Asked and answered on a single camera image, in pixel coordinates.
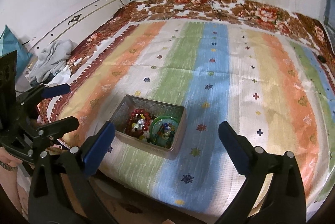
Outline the left hand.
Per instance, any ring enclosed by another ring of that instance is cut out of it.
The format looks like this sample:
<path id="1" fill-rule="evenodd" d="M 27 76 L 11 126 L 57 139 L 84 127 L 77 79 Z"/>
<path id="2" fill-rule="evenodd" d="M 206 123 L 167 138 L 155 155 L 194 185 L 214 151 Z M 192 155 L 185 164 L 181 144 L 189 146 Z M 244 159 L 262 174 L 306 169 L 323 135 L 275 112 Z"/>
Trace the left hand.
<path id="1" fill-rule="evenodd" d="M 28 199 L 31 178 L 25 176 L 19 167 L 20 159 L 1 147 L 1 186 L 18 212 L 28 220 Z"/>

